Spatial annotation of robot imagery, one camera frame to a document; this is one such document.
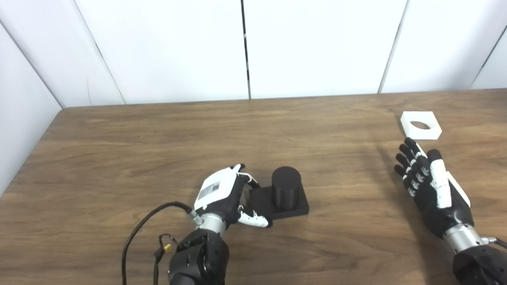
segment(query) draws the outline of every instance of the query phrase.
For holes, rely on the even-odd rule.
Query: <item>silver wrist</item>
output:
[[[458,224],[447,230],[444,233],[444,240],[455,254],[470,247],[486,244],[474,227],[466,224]]]
[[[220,236],[223,236],[226,229],[224,219],[215,213],[205,213],[201,216],[202,224],[198,225],[198,229],[205,229],[213,231]]]

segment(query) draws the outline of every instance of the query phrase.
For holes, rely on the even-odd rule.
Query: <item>hole in white plate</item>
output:
[[[424,124],[424,123],[421,123],[421,122],[416,122],[416,121],[410,121],[410,123],[416,127],[416,128],[420,128],[422,130],[429,130],[430,127],[428,127],[428,125]]]

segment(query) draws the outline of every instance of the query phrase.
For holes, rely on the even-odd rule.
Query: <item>black cylinder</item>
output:
[[[292,210],[296,207],[302,188],[299,172],[290,166],[279,167],[273,172],[271,182],[273,204],[283,210]]]

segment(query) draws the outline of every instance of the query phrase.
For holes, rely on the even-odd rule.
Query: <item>white wall panel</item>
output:
[[[506,25],[505,0],[410,0],[382,93],[470,88]]]
[[[78,6],[127,103],[248,98],[239,0]]]
[[[504,33],[472,89],[507,88],[507,33]]]
[[[244,0],[252,98],[376,93],[405,0]]]
[[[60,110],[0,25],[0,194]]]
[[[1,0],[0,20],[64,106],[124,104],[72,0]]]

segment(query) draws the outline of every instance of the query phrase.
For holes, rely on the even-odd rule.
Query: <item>cable connector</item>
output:
[[[196,211],[192,210],[190,213],[189,213],[189,216],[192,218],[192,220],[194,220],[194,223],[197,225],[197,226],[200,226],[204,223],[204,220],[197,214]]]
[[[496,243],[496,237],[481,237],[485,244]]]

